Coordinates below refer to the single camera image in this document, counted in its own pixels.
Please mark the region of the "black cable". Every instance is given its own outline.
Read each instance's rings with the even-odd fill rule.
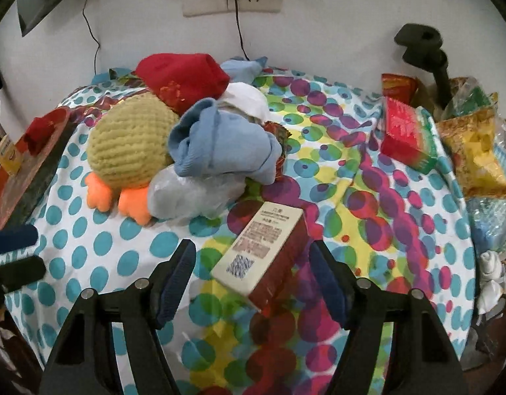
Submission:
[[[86,18],[86,15],[85,15],[85,8],[86,8],[86,3],[88,3],[88,0],[85,0],[85,4],[83,6],[83,18],[85,18],[85,22],[86,22],[86,26],[88,26],[89,28],[89,33],[90,33],[90,36],[94,39],[94,41],[97,43],[97,49],[95,51],[95,56],[94,56],[94,74],[97,74],[97,67],[96,67],[96,61],[97,61],[97,52],[99,52],[99,49],[101,48],[101,43],[99,43],[99,41],[96,39],[96,37],[94,36],[94,33],[92,32],[92,29],[90,28],[90,22],[88,22],[88,19]]]
[[[248,54],[244,50],[244,39],[242,38],[242,31],[240,31],[240,21],[238,19],[238,0],[234,0],[234,13],[236,15],[236,26],[238,28],[238,35],[240,36],[240,47],[242,48],[242,52],[244,52],[244,56],[247,60],[249,59]]]

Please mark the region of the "polka dot tablecloth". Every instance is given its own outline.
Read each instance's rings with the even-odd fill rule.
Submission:
[[[271,186],[249,182],[239,203],[217,219],[147,227],[116,208],[106,214],[88,209],[84,184],[90,130],[110,105],[143,91],[141,84],[130,79],[89,86],[62,102],[81,123],[33,212],[39,241],[0,257],[2,263],[35,254],[46,263],[43,281],[6,298],[42,363],[82,289],[124,289],[189,238],[197,246],[196,268],[176,317],[158,332],[181,393],[319,393],[347,333],[331,320],[307,256],[297,261],[269,318],[210,276],[264,200],[304,209],[310,235],[323,238],[357,276],[391,291],[422,289],[461,354],[472,315],[475,259],[462,193],[439,140],[437,169],[421,175],[379,152],[379,95],[271,68],[254,85],[267,95],[272,119],[291,133],[283,179]],[[136,394],[123,330],[113,331],[125,393]],[[391,335],[386,325],[372,394],[383,388]]]

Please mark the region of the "wall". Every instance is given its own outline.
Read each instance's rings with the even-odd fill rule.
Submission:
[[[18,139],[35,116],[93,76],[95,43],[81,15],[84,0],[64,0],[26,37],[16,7],[0,25],[1,123]],[[180,0],[89,0],[102,43],[99,72],[135,67],[154,52],[240,54],[234,14],[183,18]],[[384,71],[418,74],[401,62],[393,37],[407,22],[443,36],[451,76],[474,75],[500,92],[506,116],[506,25],[489,0],[284,0],[280,14],[240,16],[250,57],[378,91]]]

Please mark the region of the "stuffed animal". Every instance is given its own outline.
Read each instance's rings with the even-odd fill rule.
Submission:
[[[118,209],[145,225],[148,184],[173,163],[167,140],[179,117],[147,92],[114,105],[92,129],[86,153],[92,172],[86,177],[86,204],[107,212],[119,194]]]

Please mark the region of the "orange plush foot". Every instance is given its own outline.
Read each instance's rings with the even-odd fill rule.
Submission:
[[[121,191],[118,209],[122,215],[132,217],[140,226],[151,220],[147,208],[148,186],[143,188],[124,188]]]
[[[101,212],[107,212],[112,206],[112,189],[93,172],[86,176],[85,184],[88,186],[86,204],[89,208],[97,208]]]

